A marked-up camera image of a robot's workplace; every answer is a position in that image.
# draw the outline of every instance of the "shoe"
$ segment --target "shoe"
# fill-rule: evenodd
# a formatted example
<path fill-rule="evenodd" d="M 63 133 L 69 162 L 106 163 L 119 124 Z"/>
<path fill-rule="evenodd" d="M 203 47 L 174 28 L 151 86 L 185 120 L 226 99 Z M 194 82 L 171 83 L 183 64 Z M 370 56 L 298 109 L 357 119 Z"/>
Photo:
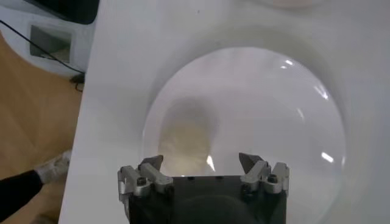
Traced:
<path fill-rule="evenodd" d="M 71 154 L 72 150 L 68 150 L 34 169 L 43 184 L 53 182 L 68 172 Z"/>

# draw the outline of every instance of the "wooden floor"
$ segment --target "wooden floor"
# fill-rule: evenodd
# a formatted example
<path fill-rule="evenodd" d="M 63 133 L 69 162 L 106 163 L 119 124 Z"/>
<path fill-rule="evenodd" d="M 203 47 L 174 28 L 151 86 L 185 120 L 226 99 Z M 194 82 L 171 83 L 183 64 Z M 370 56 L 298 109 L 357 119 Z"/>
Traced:
<path fill-rule="evenodd" d="M 28 64 L 0 35 L 0 179 L 70 149 L 80 100 L 67 79 Z M 58 218 L 64 184 L 65 179 L 44 186 L 3 223 L 28 224 L 37 214 Z"/>

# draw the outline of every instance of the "metal bracket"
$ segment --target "metal bracket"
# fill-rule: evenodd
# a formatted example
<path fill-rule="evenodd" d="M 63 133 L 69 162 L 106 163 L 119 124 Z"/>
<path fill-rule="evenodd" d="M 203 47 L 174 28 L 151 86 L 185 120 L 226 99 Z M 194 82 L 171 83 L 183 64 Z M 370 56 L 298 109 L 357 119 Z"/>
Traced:
<path fill-rule="evenodd" d="M 272 173 L 264 180 L 264 189 L 269 194 L 286 191 L 288 196 L 290 169 L 285 163 L 276 163 Z"/>
<path fill-rule="evenodd" d="M 251 192 L 257 191 L 259 182 L 268 176 L 270 172 L 271 167 L 268 163 L 266 161 L 259 160 L 247 174 L 240 177 L 240 180 Z"/>
<path fill-rule="evenodd" d="M 119 200 L 123 203 L 124 211 L 129 220 L 129 196 L 133 194 L 137 197 L 144 197 L 149 195 L 150 191 L 151 182 L 145 177 L 141 177 L 132 166 L 120 168 L 118 171 Z"/>
<path fill-rule="evenodd" d="M 139 166 L 140 174 L 148 178 L 154 183 L 157 192 L 164 194 L 168 187 L 173 186 L 173 178 L 160 173 L 149 163 L 144 163 Z"/>

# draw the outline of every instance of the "leg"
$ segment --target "leg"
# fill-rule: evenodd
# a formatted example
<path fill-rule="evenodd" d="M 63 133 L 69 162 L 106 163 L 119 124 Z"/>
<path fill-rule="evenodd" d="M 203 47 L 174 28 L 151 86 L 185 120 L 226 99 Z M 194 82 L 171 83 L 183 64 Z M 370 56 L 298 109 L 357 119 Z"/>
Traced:
<path fill-rule="evenodd" d="M 35 170 L 0 180 L 0 223 L 27 204 L 44 184 L 67 173 L 70 157 L 69 150 Z"/>
<path fill-rule="evenodd" d="M 31 170 L 0 181 L 0 222 L 27 204 L 42 188 L 36 171 Z"/>

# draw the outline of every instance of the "black monitor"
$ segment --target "black monitor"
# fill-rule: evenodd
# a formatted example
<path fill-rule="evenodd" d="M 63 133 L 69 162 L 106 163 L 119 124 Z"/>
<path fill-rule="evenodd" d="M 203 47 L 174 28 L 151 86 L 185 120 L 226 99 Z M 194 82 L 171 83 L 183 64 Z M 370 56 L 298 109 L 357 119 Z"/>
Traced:
<path fill-rule="evenodd" d="M 61 19 L 91 24 L 98 14 L 99 0 L 25 0 Z"/>

